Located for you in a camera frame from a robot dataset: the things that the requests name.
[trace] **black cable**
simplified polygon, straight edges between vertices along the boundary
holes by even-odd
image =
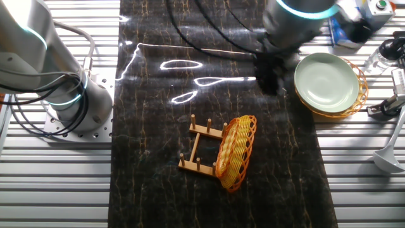
[[[238,58],[232,58],[232,57],[226,57],[226,56],[220,56],[220,55],[217,55],[217,54],[212,54],[212,53],[209,53],[209,52],[207,52],[207,51],[204,51],[204,50],[202,50],[201,48],[195,46],[193,43],[191,43],[191,42],[186,38],[186,36],[183,35],[183,33],[182,33],[182,32],[180,31],[180,29],[178,28],[178,26],[177,26],[177,24],[176,24],[176,21],[175,21],[175,17],[173,16],[173,11],[172,11],[172,8],[171,8],[171,5],[170,5],[170,0],[165,0],[165,2],[166,2],[166,9],[167,9],[167,12],[168,12],[168,14],[169,14],[171,24],[173,25],[173,27],[175,27],[175,29],[176,29],[176,31],[177,31],[177,34],[178,34],[178,35],[182,38],[182,40],[183,40],[184,42],[186,42],[190,47],[192,47],[192,48],[194,48],[195,50],[199,51],[200,53],[206,54],[206,55],[208,55],[208,56],[210,56],[210,57],[221,58],[221,59],[223,59],[223,60],[248,61],[248,62],[254,61],[254,59],[238,59]]]
[[[26,126],[24,126],[24,125],[21,123],[21,121],[18,119],[18,117],[17,117],[17,115],[16,115],[14,109],[11,109],[12,114],[13,114],[15,120],[17,121],[18,124],[20,124],[20,125],[21,125],[25,130],[27,130],[29,133],[32,133],[32,134],[35,134],[35,135],[38,135],[38,136],[43,136],[43,137],[47,137],[47,136],[63,136],[63,135],[65,135],[65,134],[67,134],[67,133],[70,133],[71,131],[75,130],[75,129],[82,123],[82,121],[84,120],[84,118],[85,118],[85,116],[86,116],[86,114],[87,114],[87,112],[88,112],[88,110],[89,110],[89,99],[88,99],[88,96],[87,96],[87,92],[86,92],[86,90],[85,90],[85,88],[84,88],[83,83],[80,82],[80,81],[79,81],[79,83],[81,83],[81,85],[82,85],[82,87],[79,87],[79,88],[83,89],[82,92],[81,92],[81,95],[82,95],[81,98],[82,98],[82,99],[79,99],[79,101],[80,101],[80,106],[79,106],[79,108],[78,108],[77,113],[76,113],[75,116],[73,117],[73,120],[72,120],[72,121],[70,122],[70,124],[68,124],[64,129],[61,129],[61,130],[59,130],[59,131],[57,131],[57,132],[45,132],[44,130],[42,130],[42,129],[36,127],[34,124],[32,124],[32,123],[28,120],[28,118],[25,116],[24,112],[22,112],[22,109],[21,109],[20,105],[17,105],[17,107],[18,107],[18,109],[19,109],[19,111],[20,111],[22,117],[25,119],[25,121],[26,121],[29,125],[31,125],[33,128],[35,128],[36,130],[39,130],[39,131],[42,132],[42,133],[34,132],[34,131],[28,129]]]
[[[7,90],[10,90],[10,91],[14,91],[14,92],[34,92],[34,93],[46,92],[46,91],[49,91],[49,90],[54,89],[54,88],[59,88],[63,84],[67,83],[68,80],[72,80],[72,79],[76,78],[76,77],[72,77],[72,75],[66,75],[66,76],[71,76],[71,77],[68,77],[66,80],[64,80],[62,82],[59,82],[59,83],[54,84],[54,85],[50,85],[49,87],[45,87],[45,88],[42,88],[42,89],[20,89],[20,88],[15,88],[15,87],[11,87],[11,86],[8,86],[8,85],[3,85],[3,84],[0,84],[0,88],[7,89]]]
[[[202,14],[203,17],[205,18],[205,20],[206,20],[226,41],[228,41],[229,43],[231,43],[233,46],[235,46],[235,47],[237,47],[237,48],[239,48],[239,49],[241,49],[241,50],[243,50],[243,51],[246,51],[246,52],[248,52],[248,53],[252,53],[252,54],[264,54],[264,53],[259,52],[259,51],[253,51],[253,50],[250,50],[250,49],[248,49],[248,48],[242,47],[242,46],[236,44],[236,43],[235,43],[234,41],[232,41],[231,39],[229,39],[229,37],[227,37],[227,36],[214,24],[214,22],[210,19],[210,17],[209,17],[209,16],[207,15],[207,13],[205,12],[203,6],[201,5],[200,1],[199,1],[199,0],[194,0],[194,2],[196,3],[196,5],[197,5],[197,7],[198,7],[198,10],[201,12],[201,14]]]
[[[248,31],[253,32],[251,29],[249,29],[248,27],[246,27],[246,25],[244,25],[244,24],[239,20],[239,18],[235,15],[235,13],[232,12],[232,10],[230,9],[229,2],[226,1],[226,0],[223,0],[223,2],[225,3],[225,7],[226,7],[227,10],[229,11],[229,13],[233,16],[233,18],[234,18],[235,20],[237,20],[237,21],[239,22],[239,24],[240,24],[241,26],[243,26],[245,29],[248,29]]]
[[[23,102],[9,102],[9,101],[1,101],[0,104],[2,105],[28,105],[28,104],[32,104],[34,102],[37,101],[42,101],[43,99],[49,97],[55,90],[57,90],[58,88],[55,87],[54,89],[51,89],[49,92],[47,92],[45,95],[39,97],[39,98],[35,98],[35,99],[31,99],[29,101],[23,101]]]

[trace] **green plate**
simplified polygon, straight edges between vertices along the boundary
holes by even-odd
[[[357,100],[359,82],[353,69],[338,56],[315,53],[297,66],[294,82],[307,105],[327,113],[339,113]]]

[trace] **wooden base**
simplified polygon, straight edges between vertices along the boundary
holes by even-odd
[[[184,161],[184,166],[182,165],[182,161],[178,163],[179,168],[184,168],[186,170],[194,171],[200,174],[206,174],[208,176],[216,177],[213,172],[212,167],[208,167],[206,165],[200,165],[200,170],[197,170],[197,164],[191,161]]]
[[[211,128],[211,119],[208,119],[207,127],[196,125],[196,116],[194,114],[191,115],[191,124],[190,124],[190,132],[197,133],[196,140],[194,142],[194,146],[192,148],[191,156],[189,161],[184,160],[184,155],[180,154],[180,161],[178,163],[179,168],[184,168],[186,170],[191,170],[194,172],[198,172],[200,174],[206,174],[212,177],[216,177],[215,175],[215,168],[216,162],[213,163],[213,167],[208,167],[205,165],[200,164],[200,158],[197,158],[197,163],[194,163],[194,156],[196,155],[197,145],[199,142],[200,135],[213,137],[215,139],[222,140],[224,132],[227,129],[227,123],[223,124],[222,130],[216,130]]]
[[[203,136],[213,137],[215,139],[222,139],[222,130],[209,129],[209,132],[207,132],[207,127],[201,125],[196,125],[196,128],[193,129],[192,124],[190,124],[190,132],[200,133]]]

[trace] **glass bottle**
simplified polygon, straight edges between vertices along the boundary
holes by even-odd
[[[382,56],[380,49],[377,48],[375,52],[364,63],[365,72],[372,75],[381,75],[391,67],[397,60],[389,60]]]

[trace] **metal ladle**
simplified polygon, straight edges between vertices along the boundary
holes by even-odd
[[[394,156],[394,145],[397,141],[399,132],[402,129],[402,125],[404,125],[404,122],[405,107],[403,107],[401,110],[397,126],[395,127],[395,131],[388,144],[383,149],[374,152],[373,158],[375,165],[388,173],[399,173],[405,171],[405,169]]]

